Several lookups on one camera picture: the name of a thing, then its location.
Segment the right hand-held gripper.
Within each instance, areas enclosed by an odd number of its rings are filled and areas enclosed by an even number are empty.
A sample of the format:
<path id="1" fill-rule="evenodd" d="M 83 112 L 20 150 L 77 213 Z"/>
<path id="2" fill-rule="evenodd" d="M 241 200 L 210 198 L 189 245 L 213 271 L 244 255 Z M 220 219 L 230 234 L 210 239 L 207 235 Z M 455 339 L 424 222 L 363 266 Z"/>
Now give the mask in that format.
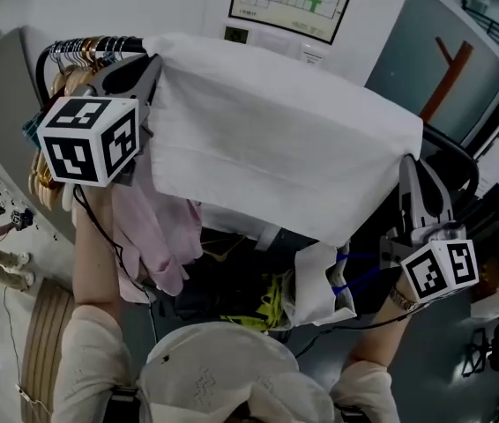
<path id="1" fill-rule="evenodd" d="M 399 167 L 400 221 L 380 239 L 380 268 L 401 269 L 408 288 L 396 304 L 427 304 L 479 281 L 473 242 L 454 219 L 449 191 L 428 164 L 406 155 Z"/>

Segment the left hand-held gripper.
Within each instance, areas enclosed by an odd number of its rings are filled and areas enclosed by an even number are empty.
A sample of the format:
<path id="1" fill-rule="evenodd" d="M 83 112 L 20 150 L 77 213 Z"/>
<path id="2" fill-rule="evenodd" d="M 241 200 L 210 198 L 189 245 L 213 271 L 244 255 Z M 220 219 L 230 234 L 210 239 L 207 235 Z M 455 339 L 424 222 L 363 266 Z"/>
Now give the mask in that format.
<path id="1" fill-rule="evenodd" d="M 159 55 L 130 56 L 53 104 L 36 133 L 55 181 L 130 182 L 120 176 L 153 137 L 147 119 L 161 68 Z"/>

